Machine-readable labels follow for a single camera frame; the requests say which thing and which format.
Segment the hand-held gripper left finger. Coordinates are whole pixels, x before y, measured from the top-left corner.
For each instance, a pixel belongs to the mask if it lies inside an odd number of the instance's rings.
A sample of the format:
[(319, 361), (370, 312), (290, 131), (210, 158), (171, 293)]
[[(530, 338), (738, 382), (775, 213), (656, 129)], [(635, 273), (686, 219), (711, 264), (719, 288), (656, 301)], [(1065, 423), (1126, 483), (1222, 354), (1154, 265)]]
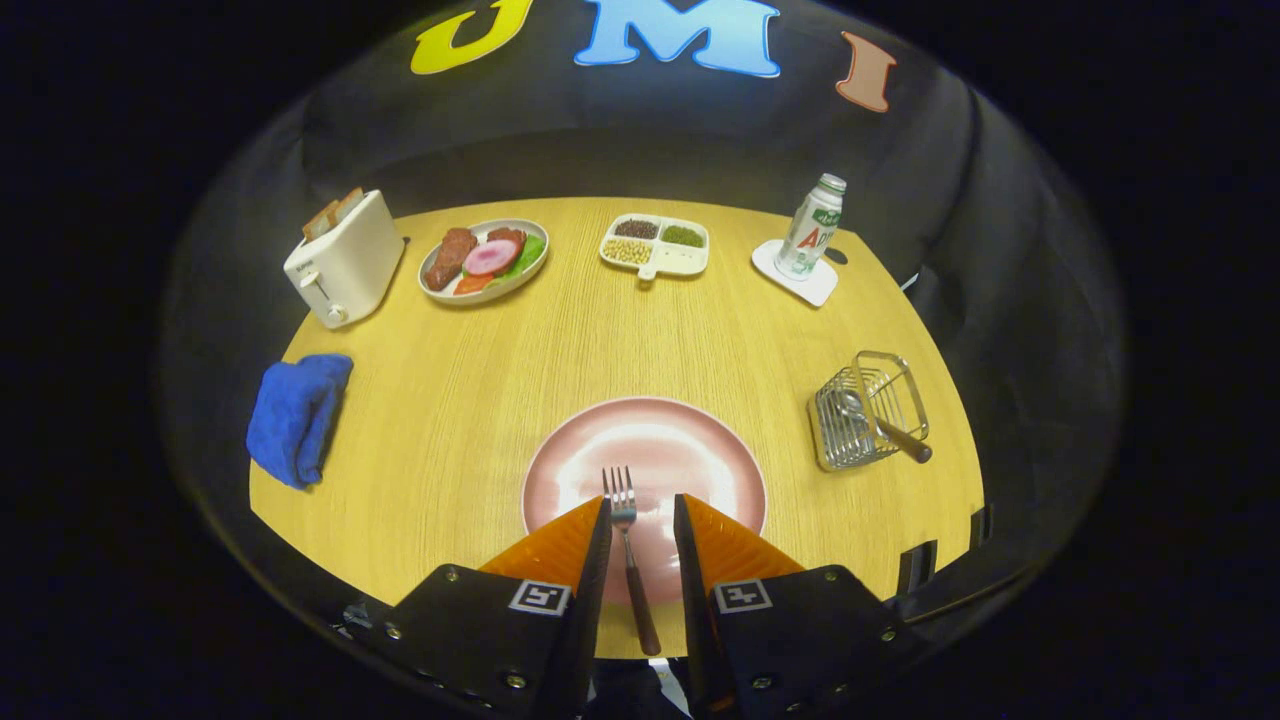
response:
[(370, 615), (370, 650), (448, 719), (577, 719), (612, 542), (603, 497), (479, 569), (444, 564)]

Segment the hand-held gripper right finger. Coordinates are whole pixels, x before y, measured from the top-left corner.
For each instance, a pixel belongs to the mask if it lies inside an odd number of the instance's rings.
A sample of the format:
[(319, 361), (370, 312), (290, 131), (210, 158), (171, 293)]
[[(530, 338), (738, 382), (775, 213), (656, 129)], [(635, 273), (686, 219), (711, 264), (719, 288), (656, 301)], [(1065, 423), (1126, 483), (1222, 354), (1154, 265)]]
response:
[(687, 493), (675, 498), (696, 716), (849, 716), (925, 641), (844, 566), (800, 568)]

